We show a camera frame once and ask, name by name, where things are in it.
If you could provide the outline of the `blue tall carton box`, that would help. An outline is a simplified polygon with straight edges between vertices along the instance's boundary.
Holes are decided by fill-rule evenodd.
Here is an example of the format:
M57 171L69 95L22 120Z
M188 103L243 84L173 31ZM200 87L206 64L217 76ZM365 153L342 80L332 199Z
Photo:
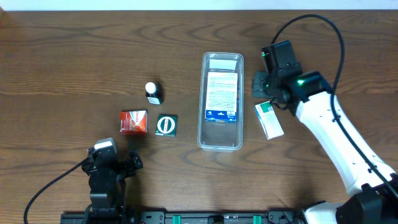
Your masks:
M238 74L209 72L205 120L234 123L237 117Z

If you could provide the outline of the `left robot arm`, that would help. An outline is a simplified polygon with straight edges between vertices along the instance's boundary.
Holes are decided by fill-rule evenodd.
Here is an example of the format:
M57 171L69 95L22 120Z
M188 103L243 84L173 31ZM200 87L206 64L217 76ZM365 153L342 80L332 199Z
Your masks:
M129 157L118 159L118 150L113 138L96 142L88 150L88 160L81 168L89 176L91 205L86 209L88 223L133 223L134 211L125 203L126 179L143 168L137 151L130 150Z

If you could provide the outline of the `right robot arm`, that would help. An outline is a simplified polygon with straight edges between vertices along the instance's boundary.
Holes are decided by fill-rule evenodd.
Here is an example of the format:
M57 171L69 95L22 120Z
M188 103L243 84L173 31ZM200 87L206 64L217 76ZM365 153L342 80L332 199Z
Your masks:
M252 94L284 104L316 137L346 192L342 204L318 202L296 223L397 223L397 174L367 144L342 110L323 76L288 64L254 74Z

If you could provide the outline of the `red orange small box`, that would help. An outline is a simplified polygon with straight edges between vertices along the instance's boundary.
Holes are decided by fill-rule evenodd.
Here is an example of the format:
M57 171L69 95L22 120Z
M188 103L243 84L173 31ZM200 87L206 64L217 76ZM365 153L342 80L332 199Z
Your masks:
M120 133L122 134L147 134L147 118L146 110L139 111L122 111L119 113L121 120Z

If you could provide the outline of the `white green medicine box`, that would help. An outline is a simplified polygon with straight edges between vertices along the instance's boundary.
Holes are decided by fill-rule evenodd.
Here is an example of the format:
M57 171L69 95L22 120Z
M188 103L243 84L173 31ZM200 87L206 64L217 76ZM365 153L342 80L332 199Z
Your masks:
M275 111L270 101L263 102L254 106L257 117L266 135L267 140L284 135L282 126L277 119Z

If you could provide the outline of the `clear plastic container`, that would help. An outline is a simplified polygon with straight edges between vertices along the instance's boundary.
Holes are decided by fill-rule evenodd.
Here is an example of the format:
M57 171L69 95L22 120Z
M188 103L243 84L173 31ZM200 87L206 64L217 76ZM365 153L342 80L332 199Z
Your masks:
M204 151L234 152L243 145L244 58L207 52L201 66L197 143Z

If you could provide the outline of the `dark bottle white cap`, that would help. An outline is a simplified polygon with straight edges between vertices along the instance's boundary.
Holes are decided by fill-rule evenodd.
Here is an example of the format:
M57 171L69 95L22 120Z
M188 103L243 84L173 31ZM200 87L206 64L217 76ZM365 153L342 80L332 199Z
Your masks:
M161 105L164 101L164 97L158 84L154 82L148 82L145 85L146 97L150 104Z

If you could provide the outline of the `green box white circle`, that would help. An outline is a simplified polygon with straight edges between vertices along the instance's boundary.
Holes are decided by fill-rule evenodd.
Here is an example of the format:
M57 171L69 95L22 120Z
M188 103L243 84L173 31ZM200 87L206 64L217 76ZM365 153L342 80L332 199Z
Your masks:
M175 137L177 124L178 116L160 114L157 119L155 134L158 136Z

